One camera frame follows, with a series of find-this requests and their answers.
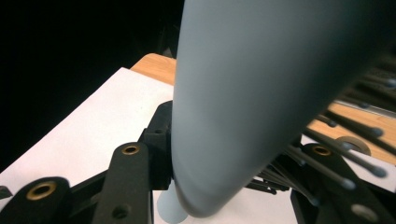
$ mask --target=gray cylindrical object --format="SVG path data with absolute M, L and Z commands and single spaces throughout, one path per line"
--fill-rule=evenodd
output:
M 185 2 L 172 159 L 190 215 L 219 211 L 372 65 L 394 2 Z
M 171 182 L 168 190 L 161 192 L 157 207 L 160 217 L 169 224 L 180 223 L 188 216 L 178 202 L 174 181 Z

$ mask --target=white table surface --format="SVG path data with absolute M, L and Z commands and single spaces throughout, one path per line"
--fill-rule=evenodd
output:
M 61 176 L 70 186 L 107 169 L 113 150 L 135 142 L 157 106 L 173 99 L 173 86 L 121 68 L 46 136 L 0 174 L 0 185 L 16 193 L 45 176 Z M 396 177 L 389 177 L 389 188 Z M 155 223 L 158 215 L 154 191 Z M 0 201 L 2 209 L 9 199 Z M 290 191 L 277 195 L 242 189 L 213 217 L 183 223 L 297 223 Z

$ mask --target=brass insert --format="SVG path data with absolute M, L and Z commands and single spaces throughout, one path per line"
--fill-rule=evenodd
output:
M 137 152 L 139 152 L 138 146 L 125 147 L 122 149 L 122 153 L 127 156 L 134 155 Z
M 314 150 L 315 153 L 317 153 L 320 156 L 330 156 L 332 155 L 332 152 L 325 148 L 325 147 L 313 147 L 312 150 Z
M 30 201 L 41 200 L 53 193 L 56 189 L 56 183 L 54 181 L 47 181 L 39 183 L 32 187 L 26 194 L 26 198 Z

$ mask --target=wooden table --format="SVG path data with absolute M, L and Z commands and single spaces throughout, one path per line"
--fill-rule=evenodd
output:
M 170 85 L 174 85 L 176 64 L 177 61 L 175 59 L 152 53 L 143 57 L 131 68 L 131 70 L 136 71 L 137 73 L 140 73 L 142 75 L 155 78 Z M 337 103 L 331 104 L 330 109 L 347 118 L 358 120 L 369 126 L 380 127 L 385 132 L 381 139 L 388 142 L 392 146 L 396 146 L 396 119 L 380 116 Z M 309 125 L 309 127 L 315 131 L 324 133 L 334 139 L 341 136 L 352 136 L 359 138 L 371 149 L 373 157 L 378 158 L 382 161 L 389 162 L 391 164 L 396 164 L 395 156 L 363 140 L 356 134 L 351 133 L 350 131 L 340 127 L 340 125 L 335 128 L 331 128 L 322 122 L 314 120 Z

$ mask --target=black background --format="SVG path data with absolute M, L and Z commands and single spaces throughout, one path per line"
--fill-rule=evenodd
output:
M 10 1 L 1 13 L 0 172 L 121 67 L 177 56 L 183 1 Z

